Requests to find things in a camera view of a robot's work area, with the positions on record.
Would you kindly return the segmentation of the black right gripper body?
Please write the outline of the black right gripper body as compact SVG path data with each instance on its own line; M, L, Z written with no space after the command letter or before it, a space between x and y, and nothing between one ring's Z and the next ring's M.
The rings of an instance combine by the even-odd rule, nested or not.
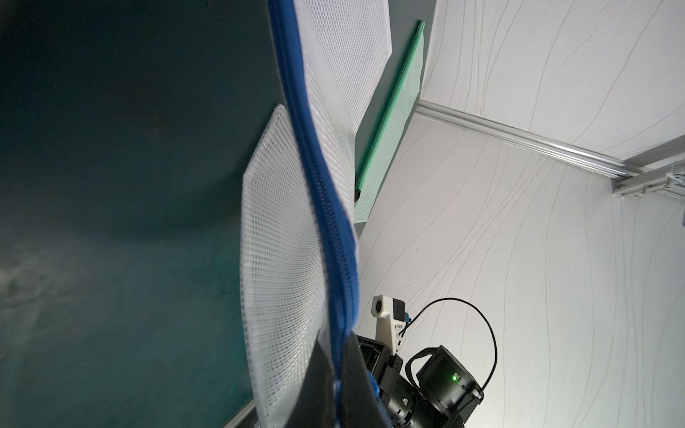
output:
M392 354L381 342L358 336L360 351L367 370L376 382L377 395L385 408L392 427L422 427L419 417L418 393L401 376L403 360Z

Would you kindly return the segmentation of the blue zipper document bag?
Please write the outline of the blue zipper document bag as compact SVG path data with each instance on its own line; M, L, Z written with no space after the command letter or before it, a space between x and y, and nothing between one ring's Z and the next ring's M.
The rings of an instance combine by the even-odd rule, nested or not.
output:
M355 138L392 53L385 1L271 1L285 101L243 176L240 285L258 420L286 427L318 342L333 367L360 311Z

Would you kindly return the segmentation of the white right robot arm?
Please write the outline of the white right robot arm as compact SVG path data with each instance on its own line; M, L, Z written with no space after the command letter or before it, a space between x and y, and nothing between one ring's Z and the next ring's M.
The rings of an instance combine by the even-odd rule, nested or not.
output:
M388 345L358 341L392 427L463 427L483 401L483 388L443 346L404 365Z

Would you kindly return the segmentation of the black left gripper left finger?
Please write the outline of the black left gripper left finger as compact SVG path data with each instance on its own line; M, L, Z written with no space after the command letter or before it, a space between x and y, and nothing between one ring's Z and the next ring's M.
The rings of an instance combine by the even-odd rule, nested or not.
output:
M287 428L336 427L334 371L328 356L315 342L310 363Z

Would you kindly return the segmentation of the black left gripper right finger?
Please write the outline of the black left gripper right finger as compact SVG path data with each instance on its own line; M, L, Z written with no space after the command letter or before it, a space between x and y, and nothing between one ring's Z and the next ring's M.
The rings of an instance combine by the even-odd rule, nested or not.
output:
M390 427L391 421L372 383L356 335L344 343L340 374L340 426Z

